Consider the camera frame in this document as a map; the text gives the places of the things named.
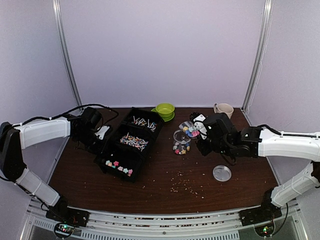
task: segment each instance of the white panel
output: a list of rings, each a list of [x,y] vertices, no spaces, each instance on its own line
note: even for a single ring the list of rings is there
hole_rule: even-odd
[[[249,118],[290,132],[320,130],[320,1],[278,0],[272,12],[267,50]],[[308,160],[271,157],[282,183]],[[313,240],[319,239],[320,191],[298,198]]]
[[[62,0],[81,100],[241,106],[264,0]]]
[[[75,106],[52,1],[0,0],[0,123],[53,116]],[[61,139],[23,151],[29,168],[47,180]],[[0,181],[1,239],[16,240],[30,201],[20,188]]]

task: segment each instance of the wooden table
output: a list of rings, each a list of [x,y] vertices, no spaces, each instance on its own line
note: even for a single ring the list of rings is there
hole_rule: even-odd
[[[110,122],[116,129],[128,108],[117,109],[120,115]],[[112,116],[101,111],[104,119]],[[211,115],[211,108],[178,108],[174,120],[162,128],[135,183],[103,174],[93,161],[95,156],[69,140],[54,171],[50,185],[67,197],[73,207],[136,214],[203,213],[261,203],[266,190],[277,185],[267,159],[239,158],[230,166],[232,178],[218,182],[212,171],[226,162],[217,153],[204,157],[196,144],[186,155],[173,152],[173,133],[192,112]],[[239,109],[232,122],[238,130],[248,126]]]

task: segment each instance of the transparent container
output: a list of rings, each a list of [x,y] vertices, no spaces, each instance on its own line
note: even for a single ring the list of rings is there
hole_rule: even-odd
[[[190,138],[198,139],[200,132],[191,121],[184,121],[179,125],[179,128]]]
[[[173,134],[173,151],[177,155],[184,155],[190,151],[191,139],[182,131],[177,130]]]

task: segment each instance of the green saucer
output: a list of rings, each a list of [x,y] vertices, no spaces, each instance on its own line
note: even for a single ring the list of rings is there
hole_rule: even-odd
[[[153,109],[151,110],[151,112],[157,113],[156,108],[153,108]],[[174,119],[174,118],[175,118],[175,113],[173,112],[172,116],[163,117],[162,119],[163,119],[163,121],[165,121],[165,122],[169,122],[170,120],[172,120],[172,119]]]

